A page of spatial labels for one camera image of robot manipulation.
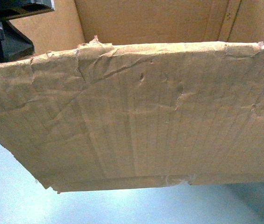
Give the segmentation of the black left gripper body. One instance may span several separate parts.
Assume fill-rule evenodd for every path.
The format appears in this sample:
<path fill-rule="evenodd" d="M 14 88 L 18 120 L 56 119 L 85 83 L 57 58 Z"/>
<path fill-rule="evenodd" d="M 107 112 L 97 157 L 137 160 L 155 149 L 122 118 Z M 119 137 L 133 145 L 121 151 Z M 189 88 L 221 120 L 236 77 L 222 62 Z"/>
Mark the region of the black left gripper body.
<path fill-rule="evenodd" d="M 33 42 L 11 20 L 54 10 L 52 0 L 0 0 L 0 63 L 16 61 L 35 52 Z"/>

